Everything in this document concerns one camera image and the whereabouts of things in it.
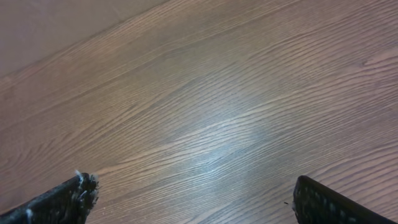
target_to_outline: wood grain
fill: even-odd
[[[308,175],[398,222],[397,10],[171,0],[0,75],[0,210],[78,169],[88,223],[295,223]]]

